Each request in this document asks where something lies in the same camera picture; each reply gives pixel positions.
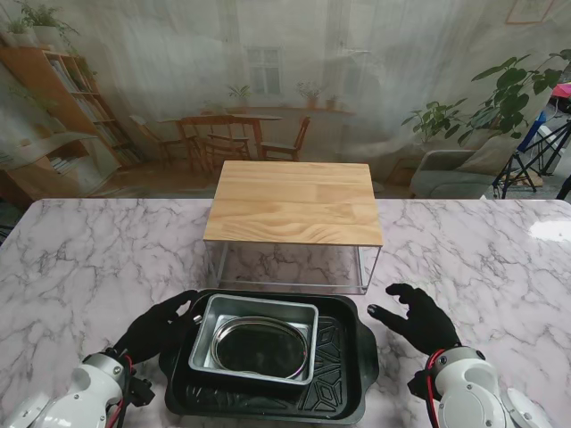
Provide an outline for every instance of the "metal tin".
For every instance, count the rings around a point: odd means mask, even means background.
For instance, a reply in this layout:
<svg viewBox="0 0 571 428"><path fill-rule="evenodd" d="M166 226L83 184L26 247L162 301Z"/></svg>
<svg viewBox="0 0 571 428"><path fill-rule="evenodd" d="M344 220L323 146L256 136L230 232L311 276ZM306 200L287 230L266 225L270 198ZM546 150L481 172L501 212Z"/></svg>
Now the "metal tin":
<svg viewBox="0 0 571 428"><path fill-rule="evenodd" d="M272 320L287 324L287 328L296 329L307 343L307 362L301 370L293 376L276 377L221 368L212 352L216 346L215 334L228 321L244 317L270 317ZM318 318L317 308L309 304L215 294L209 298L204 311L203 322L196 336L188 365L192 370L203 375L241 378L245 382L263 381L268 385L276 386L280 384L306 386L313 379Z"/></svg>
<svg viewBox="0 0 571 428"><path fill-rule="evenodd" d="M301 352L299 352L299 356L301 357L302 362L299 364L298 367L296 367L292 370L292 373L290 375L285 377L286 379L295 378L305 368L305 366L307 364L307 358L308 358L308 344L307 344L307 340L305 339L303 334L297 328L292 327L288 323L285 323L283 321L280 321L280 320L275 319L275 318L270 318L270 317L237 317L237 318L232 318L229 321L227 321L226 323L224 323L223 325L221 325L218 328L218 330L216 330L216 333L214 334L214 338L212 339L212 343L211 343L211 354L212 354L212 359L220 368L223 368L225 370L236 371L235 369L232 369L230 367L226 367L224 365L224 363L222 363L221 360L223 359L223 356L219 355L219 348L220 348L220 344L222 342L224 342L225 339L227 339L229 336L231 336L233 332L237 331L237 329L244 327L244 326L254 326L254 327L255 326L266 326L266 327L269 327L272 329L276 329L281 333L285 333L285 334L291 336L292 338L294 338L295 340L299 341L299 343L302 345ZM262 375L261 373L255 372L255 371L249 371L249 372L245 371L245 372Z"/></svg>

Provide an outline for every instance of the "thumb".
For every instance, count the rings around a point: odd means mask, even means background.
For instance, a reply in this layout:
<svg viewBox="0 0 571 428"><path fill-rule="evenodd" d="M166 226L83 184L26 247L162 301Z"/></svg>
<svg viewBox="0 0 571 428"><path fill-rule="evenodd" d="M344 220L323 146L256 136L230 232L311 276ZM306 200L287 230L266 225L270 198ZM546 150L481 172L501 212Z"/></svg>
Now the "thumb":
<svg viewBox="0 0 571 428"><path fill-rule="evenodd" d="M368 305L367 312L397 334L405 335L408 332L407 320L378 305Z"/></svg>

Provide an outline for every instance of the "black tripod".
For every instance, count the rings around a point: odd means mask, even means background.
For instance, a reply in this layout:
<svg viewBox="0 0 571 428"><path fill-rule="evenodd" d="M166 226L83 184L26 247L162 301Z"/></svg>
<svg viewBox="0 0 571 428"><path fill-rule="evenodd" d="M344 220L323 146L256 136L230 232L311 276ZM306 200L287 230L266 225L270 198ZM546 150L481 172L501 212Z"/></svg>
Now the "black tripod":
<svg viewBox="0 0 571 428"><path fill-rule="evenodd" d="M512 154L509 157L508 163L503 168L502 172L493 180L492 186L493 186L494 195L496 193L498 193L498 187L500 185L502 185L501 198L506 199L506 193L508 192L508 188L511 185L513 185L514 183L516 183L522 175L525 176L525 180L529 183L529 185L532 187L534 192L537 192L537 189L535 188L535 185L534 185L531 177L529 177L529 173L527 171L530 169L533 172L535 172L538 176L550 176L551 173L549 173L547 171L549 170L549 168L550 168L551 164L553 163L553 161L555 160L555 158L558 156L561 156L559 154L559 152L561 152L561 149L563 148L563 146L567 142L567 139L569 138L569 136L571 136L571 120L569 120L562 127L553 131L548 136L543 137L541 140L533 143L532 145L530 145L528 147L522 147L522 144L520 144L517 147L517 149L514 151L514 154ZM524 163L521 161L520 154L528 152L536 146L539 146L539 152L529 162L527 162L526 165L524 165ZM553 151L553 154L547 160L547 163L544 163L543 155L549 149L551 149ZM512 165L513 165L514 160L516 160L516 162L519 164L520 170L516 174L515 177L510 178L510 174L512 173ZM539 163L539 169L534 169L533 165L537 160L539 160L539 162L538 162Z"/></svg>

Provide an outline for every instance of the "black tray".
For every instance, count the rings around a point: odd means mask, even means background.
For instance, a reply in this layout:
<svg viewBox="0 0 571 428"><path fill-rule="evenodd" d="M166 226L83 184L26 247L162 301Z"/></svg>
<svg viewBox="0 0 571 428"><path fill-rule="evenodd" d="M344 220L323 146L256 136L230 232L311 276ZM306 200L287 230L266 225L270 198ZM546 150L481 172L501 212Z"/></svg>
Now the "black tray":
<svg viewBox="0 0 571 428"><path fill-rule="evenodd" d="M365 413L365 392L378 377L377 343L359 321L357 308L343 296L273 292L204 290L191 310L203 314L213 294L233 294L260 299L295 301L319 310L318 343L313 382L301 395L268 397L198 384L188 358L198 328L191 329L179 350L163 352L161 370L169 379L165 393L167 408L177 415L219 416L292 422L355 424Z"/></svg>

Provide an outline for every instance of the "wooden tabletop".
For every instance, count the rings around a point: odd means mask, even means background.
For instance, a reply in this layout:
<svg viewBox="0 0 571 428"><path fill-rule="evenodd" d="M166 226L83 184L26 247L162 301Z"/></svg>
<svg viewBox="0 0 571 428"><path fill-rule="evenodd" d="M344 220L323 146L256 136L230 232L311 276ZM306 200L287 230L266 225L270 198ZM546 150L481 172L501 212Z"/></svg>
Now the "wooden tabletop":
<svg viewBox="0 0 571 428"><path fill-rule="evenodd" d="M254 119L254 120L281 120L281 116L269 116L268 114L231 114L230 116L238 119Z"/></svg>
<svg viewBox="0 0 571 428"><path fill-rule="evenodd" d="M368 165L227 160L204 240L381 246Z"/></svg>

